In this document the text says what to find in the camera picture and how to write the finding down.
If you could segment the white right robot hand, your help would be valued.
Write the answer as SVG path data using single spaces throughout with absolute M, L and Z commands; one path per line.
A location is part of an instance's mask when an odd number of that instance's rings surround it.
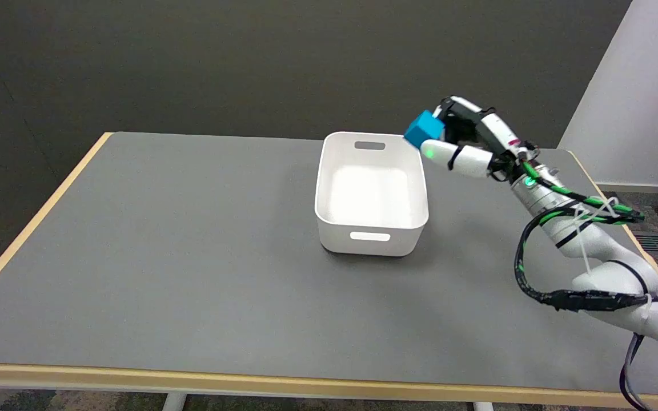
M 425 159 L 449 171 L 497 182 L 514 182 L 533 164 L 540 147 L 515 135 L 493 107 L 460 96 L 444 97 L 407 129 L 405 140 Z

